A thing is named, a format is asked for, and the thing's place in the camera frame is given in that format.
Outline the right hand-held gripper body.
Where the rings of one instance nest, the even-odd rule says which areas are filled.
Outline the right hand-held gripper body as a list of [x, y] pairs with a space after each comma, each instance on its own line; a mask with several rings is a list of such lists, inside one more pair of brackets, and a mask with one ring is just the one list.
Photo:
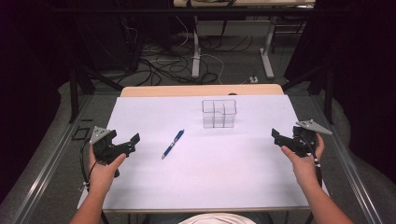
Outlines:
[[280, 147], [288, 147], [292, 152], [302, 158], [316, 152], [318, 133], [331, 135], [332, 131], [319, 125], [312, 119], [297, 121], [296, 126], [292, 128], [292, 138], [278, 133], [277, 144]]

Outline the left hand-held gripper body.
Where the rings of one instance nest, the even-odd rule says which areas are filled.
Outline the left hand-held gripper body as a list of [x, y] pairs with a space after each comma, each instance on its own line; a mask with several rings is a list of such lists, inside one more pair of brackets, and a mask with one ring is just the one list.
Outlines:
[[113, 162], [120, 154], [129, 156], [135, 152], [135, 146], [128, 142], [115, 145], [112, 140], [117, 136], [115, 130], [95, 126], [92, 132], [90, 144], [93, 147], [93, 154], [98, 161], [105, 161], [107, 164]]

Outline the blue pen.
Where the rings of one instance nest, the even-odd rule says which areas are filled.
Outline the blue pen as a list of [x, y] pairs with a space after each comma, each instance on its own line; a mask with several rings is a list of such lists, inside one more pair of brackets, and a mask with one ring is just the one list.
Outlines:
[[169, 154], [169, 152], [173, 149], [177, 141], [181, 138], [181, 136], [184, 134], [185, 130], [180, 130], [172, 143], [168, 146], [168, 148], [165, 150], [165, 152], [162, 154], [162, 160], [166, 158], [166, 156]]

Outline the clear plastic organizer box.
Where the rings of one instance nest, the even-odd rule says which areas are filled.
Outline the clear plastic organizer box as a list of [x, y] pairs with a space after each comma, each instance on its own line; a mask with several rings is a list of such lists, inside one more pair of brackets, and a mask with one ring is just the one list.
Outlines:
[[202, 113], [204, 128], [233, 128], [237, 114], [236, 101], [203, 100]]

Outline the person's right hand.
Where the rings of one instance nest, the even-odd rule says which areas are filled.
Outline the person's right hand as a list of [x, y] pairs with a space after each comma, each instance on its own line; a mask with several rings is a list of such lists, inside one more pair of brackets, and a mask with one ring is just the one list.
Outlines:
[[292, 169], [296, 176], [297, 183], [303, 190], [313, 188], [321, 189], [317, 178], [315, 160], [320, 159], [324, 151], [325, 145], [322, 137], [318, 133], [316, 134], [316, 137], [318, 145], [316, 148], [315, 157], [308, 156], [300, 158], [299, 156], [295, 155], [288, 147], [281, 147], [281, 151], [291, 161]]

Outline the person's left hand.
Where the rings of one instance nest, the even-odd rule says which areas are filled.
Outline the person's left hand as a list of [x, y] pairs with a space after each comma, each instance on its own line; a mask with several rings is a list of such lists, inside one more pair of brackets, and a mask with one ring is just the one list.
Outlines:
[[117, 169], [126, 159], [125, 154], [120, 154], [110, 164], [101, 164], [93, 154], [93, 147], [89, 148], [90, 194], [107, 194], [110, 190]]

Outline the white table mat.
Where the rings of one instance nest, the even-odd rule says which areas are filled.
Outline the white table mat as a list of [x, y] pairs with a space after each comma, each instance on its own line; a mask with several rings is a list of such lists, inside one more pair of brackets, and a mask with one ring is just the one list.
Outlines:
[[[107, 212], [307, 208], [273, 129], [290, 136], [286, 95], [235, 95], [233, 128], [203, 127], [201, 97], [120, 97], [107, 124], [116, 144], [139, 133], [106, 196]], [[185, 130], [165, 159], [162, 154]]]

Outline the person's white shirt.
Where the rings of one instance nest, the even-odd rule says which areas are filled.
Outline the person's white shirt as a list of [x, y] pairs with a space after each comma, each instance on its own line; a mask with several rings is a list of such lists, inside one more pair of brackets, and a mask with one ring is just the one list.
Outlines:
[[178, 224], [256, 224], [253, 220], [237, 214], [210, 213], [189, 217]]

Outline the black square floor bracket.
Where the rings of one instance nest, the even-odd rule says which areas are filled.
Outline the black square floor bracket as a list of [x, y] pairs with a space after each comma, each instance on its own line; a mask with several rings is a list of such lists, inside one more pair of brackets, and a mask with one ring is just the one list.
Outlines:
[[81, 128], [78, 127], [75, 132], [72, 134], [73, 141], [85, 140], [89, 134], [89, 128]]

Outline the aluminium floor rail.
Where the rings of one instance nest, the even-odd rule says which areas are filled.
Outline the aluminium floor rail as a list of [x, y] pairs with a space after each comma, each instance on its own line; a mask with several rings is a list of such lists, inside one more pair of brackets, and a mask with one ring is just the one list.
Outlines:
[[67, 224], [77, 210], [82, 183], [78, 122], [69, 121], [70, 104], [62, 99], [33, 158], [8, 195], [15, 211], [7, 224]]
[[348, 185], [353, 191], [359, 207], [364, 214], [365, 220], [368, 224], [384, 224], [382, 217], [375, 207], [374, 201], [360, 176], [358, 166], [353, 161], [350, 150], [343, 143], [341, 135], [337, 131], [333, 123], [330, 123], [331, 118], [325, 115], [325, 102], [321, 100], [320, 96], [312, 97], [313, 104], [319, 113], [320, 120], [332, 131], [332, 141], [335, 149], [333, 150], [337, 156], [337, 160], [342, 167]]

